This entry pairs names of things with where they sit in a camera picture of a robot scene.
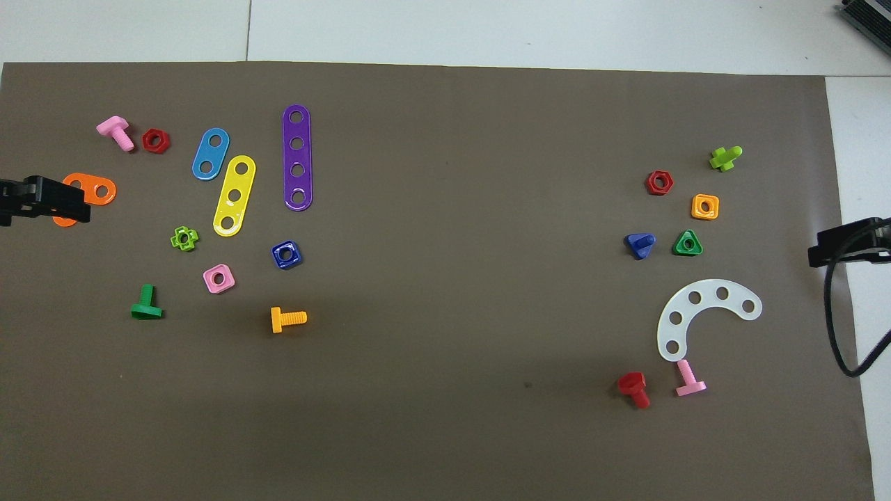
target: red hexagonal nut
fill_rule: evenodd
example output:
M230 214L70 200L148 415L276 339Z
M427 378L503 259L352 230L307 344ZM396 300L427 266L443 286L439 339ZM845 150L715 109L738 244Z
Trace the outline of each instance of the red hexagonal nut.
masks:
M664 195L671 191L674 186L674 180L667 170L654 170L647 177L647 191L651 195Z
M152 153L163 153L170 147L170 134L159 128L150 128L143 134L143 149Z

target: orange square nut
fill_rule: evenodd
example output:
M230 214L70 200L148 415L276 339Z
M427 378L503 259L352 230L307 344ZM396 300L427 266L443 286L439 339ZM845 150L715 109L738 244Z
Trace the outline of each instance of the orange square nut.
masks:
M696 219L705 219L706 221L718 219L720 203L721 201L714 195L698 193L693 197L693 208L690 214Z

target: blue square nut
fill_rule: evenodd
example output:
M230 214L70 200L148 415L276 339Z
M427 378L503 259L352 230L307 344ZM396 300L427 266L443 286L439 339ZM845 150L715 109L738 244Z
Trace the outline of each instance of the blue square nut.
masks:
M300 249L292 240L279 243L273 247L273 259L275 265L281 269L288 269L303 262L300 256Z

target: white table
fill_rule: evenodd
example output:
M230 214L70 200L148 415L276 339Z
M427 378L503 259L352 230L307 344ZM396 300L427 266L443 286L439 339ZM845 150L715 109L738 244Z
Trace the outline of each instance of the white table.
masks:
M841 20L837 5L5 0L0 62L275 60L824 75L842 218L891 217L891 56ZM862 357L891 327L891 266L861 263L848 273ZM882 384L891 381L891 354L861 379L876 498L891 501L891 390Z

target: yellow strip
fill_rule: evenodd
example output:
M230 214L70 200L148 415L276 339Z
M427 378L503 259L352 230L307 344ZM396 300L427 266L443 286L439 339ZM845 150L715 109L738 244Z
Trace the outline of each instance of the yellow strip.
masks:
M247 172L244 174L236 172L235 168L239 164L242 165L239 170L244 170L243 166L247 166ZM217 202L217 214L214 216L214 231L218 235L232 236L241 230L244 212L248 209L250 187L254 184L256 172L257 164L248 155L239 155L229 160L229 165L225 168L223 190L220 192L220 200ZM225 218L232 219L231 227L223 228L223 219Z

